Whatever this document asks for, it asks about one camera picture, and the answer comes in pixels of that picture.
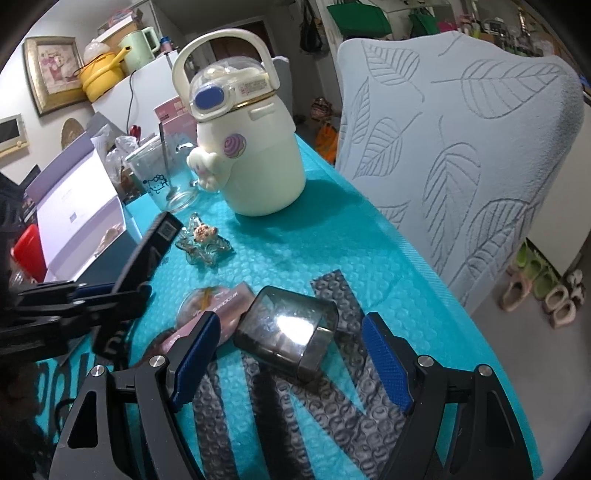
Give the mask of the pink slipper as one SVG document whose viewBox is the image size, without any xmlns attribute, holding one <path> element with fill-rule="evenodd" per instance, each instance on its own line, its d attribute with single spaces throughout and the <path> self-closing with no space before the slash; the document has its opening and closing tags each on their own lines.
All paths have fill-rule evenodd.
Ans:
<svg viewBox="0 0 591 480">
<path fill-rule="evenodd" d="M 509 285 L 503 293 L 499 306 L 506 312 L 517 309 L 531 293 L 532 281 L 524 273 L 515 273 L 511 276 Z"/>
</svg>

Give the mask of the round pink blush compact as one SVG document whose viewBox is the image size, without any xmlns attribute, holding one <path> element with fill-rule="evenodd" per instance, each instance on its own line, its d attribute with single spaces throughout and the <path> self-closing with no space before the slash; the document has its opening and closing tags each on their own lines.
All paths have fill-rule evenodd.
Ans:
<svg viewBox="0 0 591 480">
<path fill-rule="evenodd" d="M 207 308 L 221 299 L 228 291 L 228 287 L 220 285 L 199 288 L 192 291 L 184 298 L 177 310 L 176 329 L 180 329 L 195 316 L 200 315 L 202 311 L 207 310 Z"/>
</svg>

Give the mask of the teal bubble mailer mat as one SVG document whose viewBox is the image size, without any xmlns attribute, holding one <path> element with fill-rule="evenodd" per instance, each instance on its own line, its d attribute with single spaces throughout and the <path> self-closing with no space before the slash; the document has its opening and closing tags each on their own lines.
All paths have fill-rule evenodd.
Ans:
<svg viewBox="0 0 591 480">
<path fill-rule="evenodd" d="M 311 148 L 279 213 L 195 217 L 139 199 L 152 273 L 64 367 L 42 415 L 53 479 L 533 479 L 539 457 L 492 350 L 414 248 Z"/>
</svg>

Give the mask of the white refrigerator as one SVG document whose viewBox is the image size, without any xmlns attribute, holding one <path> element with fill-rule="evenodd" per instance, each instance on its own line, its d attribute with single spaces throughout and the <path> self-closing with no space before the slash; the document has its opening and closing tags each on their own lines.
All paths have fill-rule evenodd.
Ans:
<svg viewBox="0 0 591 480">
<path fill-rule="evenodd" d="M 155 109 L 177 96 L 172 83 L 172 67 L 177 51 L 160 54 L 155 60 L 125 77 L 92 104 L 95 113 L 128 133 L 138 126 L 141 139 L 158 133 Z"/>
</svg>

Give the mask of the light green electric kettle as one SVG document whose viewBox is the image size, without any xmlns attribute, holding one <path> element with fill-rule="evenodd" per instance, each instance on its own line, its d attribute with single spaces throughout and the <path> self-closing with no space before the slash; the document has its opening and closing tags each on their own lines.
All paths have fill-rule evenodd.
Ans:
<svg viewBox="0 0 591 480">
<path fill-rule="evenodd" d="M 159 37 L 151 26 L 125 35 L 118 46 L 127 51 L 123 59 L 127 75 L 149 64 L 160 51 Z"/>
</svg>

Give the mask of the beige slippers pair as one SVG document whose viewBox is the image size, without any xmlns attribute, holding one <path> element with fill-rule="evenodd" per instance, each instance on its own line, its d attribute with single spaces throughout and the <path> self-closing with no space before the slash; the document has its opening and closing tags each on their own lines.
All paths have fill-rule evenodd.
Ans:
<svg viewBox="0 0 591 480">
<path fill-rule="evenodd" d="M 570 298 L 569 290 L 562 284 L 556 285 L 544 298 L 543 309 L 549 315 L 553 329 L 572 324 L 577 308 Z"/>
</svg>

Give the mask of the green tote bag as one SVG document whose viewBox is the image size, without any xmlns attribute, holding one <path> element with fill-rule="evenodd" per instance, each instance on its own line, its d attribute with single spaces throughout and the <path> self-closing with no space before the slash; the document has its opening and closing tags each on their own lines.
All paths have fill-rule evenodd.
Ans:
<svg viewBox="0 0 591 480">
<path fill-rule="evenodd" d="M 382 9 L 361 1 L 335 1 L 329 14 L 345 39 L 379 39 L 392 34 L 392 27 Z"/>
</svg>

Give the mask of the wall intercom panel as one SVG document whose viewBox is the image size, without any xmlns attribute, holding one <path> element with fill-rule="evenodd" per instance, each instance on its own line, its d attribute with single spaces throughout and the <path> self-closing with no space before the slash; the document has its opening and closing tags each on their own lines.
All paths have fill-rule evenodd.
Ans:
<svg viewBox="0 0 591 480">
<path fill-rule="evenodd" d="M 4 157 L 29 145 L 21 114 L 0 120 L 0 156 Z"/>
</svg>

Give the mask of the black hanging handbag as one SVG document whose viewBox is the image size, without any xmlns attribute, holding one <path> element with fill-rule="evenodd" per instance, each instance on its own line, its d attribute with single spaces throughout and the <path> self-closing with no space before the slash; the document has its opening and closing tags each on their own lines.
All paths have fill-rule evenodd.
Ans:
<svg viewBox="0 0 591 480">
<path fill-rule="evenodd" d="M 303 22 L 300 29 L 300 48 L 304 53 L 315 55 L 322 52 L 322 37 L 315 22 L 314 9 L 308 0 L 301 2 Z"/>
</svg>

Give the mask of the smoky transparent square case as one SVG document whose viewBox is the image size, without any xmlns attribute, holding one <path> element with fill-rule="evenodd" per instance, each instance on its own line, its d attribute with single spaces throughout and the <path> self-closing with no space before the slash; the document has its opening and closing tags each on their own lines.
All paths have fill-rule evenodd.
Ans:
<svg viewBox="0 0 591 480">
<path fill-rule="evenodd" d="M 266 286 L 242 315 L 233 343 L 281 374 L 308 383 L 318 377 L 338 323 L 335 302 Z"/>
</svg>

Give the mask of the open lavender gift box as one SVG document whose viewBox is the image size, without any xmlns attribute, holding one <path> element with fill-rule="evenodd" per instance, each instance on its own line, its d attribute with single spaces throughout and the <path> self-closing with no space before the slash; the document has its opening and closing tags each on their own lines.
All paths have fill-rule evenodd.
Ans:
<svg viewBox="0 0 591 480">
<path fill-rule="evenodd" d="M 82 134 L 30 183 L 47 267 L 45 281 L 115 282 L 141 233 L 87 134 Z M 94 256 L 105 231 L 121 223 L 120 236 Z"/>
</svg>

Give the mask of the green slippers pair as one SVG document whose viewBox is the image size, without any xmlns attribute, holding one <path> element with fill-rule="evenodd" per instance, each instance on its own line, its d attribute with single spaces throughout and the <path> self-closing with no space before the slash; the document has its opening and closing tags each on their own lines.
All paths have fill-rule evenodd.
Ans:
<svg viewBox="0 0 591 480">
<path fill-rule="evenodd" d="M 537 250 L 530 247 L 528 241 L 519 247 L 513 265 L 529 282 L 531 293 L 537 300 L 543 300 L 558 284 L 553 268 Z"/>
</svg>

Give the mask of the glass Hello Kitty mug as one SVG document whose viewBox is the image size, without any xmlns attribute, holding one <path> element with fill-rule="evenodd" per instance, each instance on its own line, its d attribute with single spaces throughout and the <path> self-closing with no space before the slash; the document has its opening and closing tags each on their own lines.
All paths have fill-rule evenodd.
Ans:
<svg viewBox="0 0 591 480">
<path fill-rule="evenodd" d="M 143 190 L 162 211 L 180 212 L 197 199 L 197 176 L 186 164 L 186 158 L 193 147 L 178 148 L 176 153 L 168 153 L 170 173 L 177 187 L 171 202 L 166 200 L 169 191 L 166 178 L 160 138 L 153 136 L 142 146 L 125 158 Z"/>
</svg>

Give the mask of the pearly wavy hair claw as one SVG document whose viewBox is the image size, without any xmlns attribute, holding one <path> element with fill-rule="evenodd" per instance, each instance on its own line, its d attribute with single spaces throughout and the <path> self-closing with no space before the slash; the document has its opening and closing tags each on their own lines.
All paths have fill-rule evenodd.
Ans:
<svg viewBox="0 0 591 480">
<path fill-rule="evenodd" d="M 109 227 L 103 237 L 101 238 L 97 248 L 94 251 L 94 256 L 98 257 L 106 250 L 122 233 L 123 226 L 121 223 Z"/>
</svg>

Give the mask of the pink paper cups stack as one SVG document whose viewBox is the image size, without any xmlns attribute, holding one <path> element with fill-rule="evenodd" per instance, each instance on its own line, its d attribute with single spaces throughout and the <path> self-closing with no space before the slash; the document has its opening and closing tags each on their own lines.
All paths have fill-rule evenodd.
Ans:
<svg viewBox="0 0 591 480">
<path fill-rule="evenodd" d="M 154 113 L 161 124 L 169 154 L 176 153 L 178 148 L 197 145 L 197 122 L 178 96 L 157 105 Z"/>
</svg>

